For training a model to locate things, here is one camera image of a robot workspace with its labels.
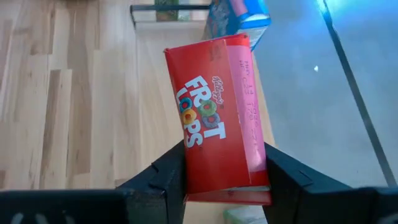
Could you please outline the blue Rice Krispies cereal box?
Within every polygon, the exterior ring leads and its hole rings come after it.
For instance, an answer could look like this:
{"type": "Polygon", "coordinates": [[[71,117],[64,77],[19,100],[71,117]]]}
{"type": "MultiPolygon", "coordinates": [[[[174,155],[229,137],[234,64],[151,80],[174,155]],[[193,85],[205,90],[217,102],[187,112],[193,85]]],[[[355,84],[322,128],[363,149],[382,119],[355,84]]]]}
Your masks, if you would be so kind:
{"type": "Polygon", "coordinates": [[[270,24],[264,0],[212,0],[203,39],[245,33],[253,49],[270,24]]]}

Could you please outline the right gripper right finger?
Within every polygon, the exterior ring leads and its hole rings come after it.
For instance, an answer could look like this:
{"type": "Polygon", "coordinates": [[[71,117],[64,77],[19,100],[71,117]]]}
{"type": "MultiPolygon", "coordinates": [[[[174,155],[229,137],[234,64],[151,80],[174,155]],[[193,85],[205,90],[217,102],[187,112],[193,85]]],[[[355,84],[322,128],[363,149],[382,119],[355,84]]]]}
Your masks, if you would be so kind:
{"type": "Polygon", "coordinates": [[[272,204],[268,224],[357,224],[358,196],[335,180],[265,144],[272,204]]]}

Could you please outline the red Froot Loops cereal box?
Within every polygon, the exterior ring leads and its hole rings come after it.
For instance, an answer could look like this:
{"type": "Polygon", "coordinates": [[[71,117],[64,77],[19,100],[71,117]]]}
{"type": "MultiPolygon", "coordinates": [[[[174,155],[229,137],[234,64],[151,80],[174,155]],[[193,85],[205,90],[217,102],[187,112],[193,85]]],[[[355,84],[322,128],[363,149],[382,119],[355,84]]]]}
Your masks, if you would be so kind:
{"type": "Polygon", "coordinates": [[[270,205],[249,36],[165,49],[192,202],[270,205]]]}

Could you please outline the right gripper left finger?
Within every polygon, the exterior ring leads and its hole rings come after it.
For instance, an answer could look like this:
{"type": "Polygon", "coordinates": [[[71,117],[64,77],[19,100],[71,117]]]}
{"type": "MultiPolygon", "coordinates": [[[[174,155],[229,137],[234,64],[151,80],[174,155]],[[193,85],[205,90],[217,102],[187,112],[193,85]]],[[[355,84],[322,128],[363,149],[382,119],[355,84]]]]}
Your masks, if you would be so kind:
{"type": "Polygon", "coordinates": [[[182,224],[186,207],[183,142],[116,188],[126,193],[129,224],[182,224]]]}

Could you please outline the green Apple Jacks cereal box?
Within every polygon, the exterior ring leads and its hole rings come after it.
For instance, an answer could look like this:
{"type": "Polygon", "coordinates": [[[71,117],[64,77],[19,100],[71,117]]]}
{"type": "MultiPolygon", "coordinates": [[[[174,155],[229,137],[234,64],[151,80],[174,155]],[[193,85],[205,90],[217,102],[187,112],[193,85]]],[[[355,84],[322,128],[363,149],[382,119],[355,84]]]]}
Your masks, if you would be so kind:
{"type": "MultiPolygon", "coordinates": [[[[178,5],[179,0],[154,0],[155,5],[178,5]]],[[[156,21],[177,21],[178,11],[156,11],[156,21]]]]}
{"type": "Polygon", "coordinates": [[[268,224],[261,206],[249,205],[223,212],[224,224],[268,224]]]}

